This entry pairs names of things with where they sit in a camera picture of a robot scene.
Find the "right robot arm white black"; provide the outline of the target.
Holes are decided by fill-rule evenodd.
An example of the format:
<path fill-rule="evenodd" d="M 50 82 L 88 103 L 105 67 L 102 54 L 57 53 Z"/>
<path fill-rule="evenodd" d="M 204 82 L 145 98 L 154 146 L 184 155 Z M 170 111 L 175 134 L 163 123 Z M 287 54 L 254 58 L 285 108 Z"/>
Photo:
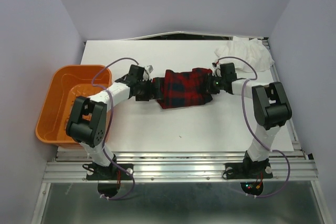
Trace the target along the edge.
<path fill-rule="evenodd" d="M 246 110 L 243 109 L 244 120 L 253 140 L 242 162 L 225 164 L 223 178 L 272 178 L 269 155 L 274 150 L 271 146 L 280 129 L 292 117 L 292 109 L 282 83 L 258 83 L 256 77 L 238 78 L 232 62 L 215 62 L 213 67 L 212 75 L 207 77 L 207 92 L 218 94 L 223 90 L 240 96 L 242 100 L 250 98 L 257 122 L 256 129 L 253 130 L 248 122 Z"/>

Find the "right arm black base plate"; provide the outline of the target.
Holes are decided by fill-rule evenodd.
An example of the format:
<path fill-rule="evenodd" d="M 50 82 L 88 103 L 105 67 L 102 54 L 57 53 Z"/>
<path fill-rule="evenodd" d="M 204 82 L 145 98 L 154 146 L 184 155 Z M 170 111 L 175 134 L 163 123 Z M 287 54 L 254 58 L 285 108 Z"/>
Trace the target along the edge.
<path fill-rule="evenodd" d="M 243 163 L 226 163 L 222 177 L 225 180 L 256 180 L 257 178 L 273 178 L 273 173 L 267 173 L 266 168 L 266 166 L 245 167 Z"/>

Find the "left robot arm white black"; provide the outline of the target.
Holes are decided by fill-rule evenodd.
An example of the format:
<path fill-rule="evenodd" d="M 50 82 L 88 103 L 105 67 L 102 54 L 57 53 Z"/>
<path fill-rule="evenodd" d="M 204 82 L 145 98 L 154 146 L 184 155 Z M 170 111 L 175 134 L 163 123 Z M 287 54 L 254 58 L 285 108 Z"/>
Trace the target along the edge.
<path fill-rule="evenodd" d="M 118 171 L 115 155 L 106 147 L 113 109 L 135 97 L 137 101 L 163 99 L 163 78 L 151 78 L 151 66 L 131 65 L 129 72 L 110 87 L 90 97 L 78 96 L 72 105 L 66 134 L 79 143 L 93 159 L 85 165 L 90 176 L 113 178 Z"/>

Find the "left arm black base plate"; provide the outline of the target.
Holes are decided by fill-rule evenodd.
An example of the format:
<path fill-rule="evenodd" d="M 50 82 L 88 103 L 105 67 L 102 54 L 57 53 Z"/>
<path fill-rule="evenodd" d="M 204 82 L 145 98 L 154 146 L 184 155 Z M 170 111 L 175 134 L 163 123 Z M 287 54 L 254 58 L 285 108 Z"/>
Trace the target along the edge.
<path fill-rule="evenodd" d="M 108 167 L 100 166 L 96 163 L 83 164 L 87 172 L 86 180 L 88 181 L 99 181 L 99 180 L 129 180 L 131 177 L 123 172 L 121 169 L 110 164 Z"/>

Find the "red plaid skirt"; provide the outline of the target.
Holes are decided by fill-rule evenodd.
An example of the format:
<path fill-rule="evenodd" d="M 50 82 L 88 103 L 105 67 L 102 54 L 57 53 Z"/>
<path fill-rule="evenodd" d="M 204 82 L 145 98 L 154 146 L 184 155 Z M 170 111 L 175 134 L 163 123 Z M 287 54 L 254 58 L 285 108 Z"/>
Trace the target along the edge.
<path fill-rule="evenodd" d="M 162 109 L 176 109 L 205 105 L 213 100 L 207 92 L 206 84 L 210 69 L 193 68 L 188 72 L 167 70 L 163 78 L 162 99 L 157 103 Z"/>

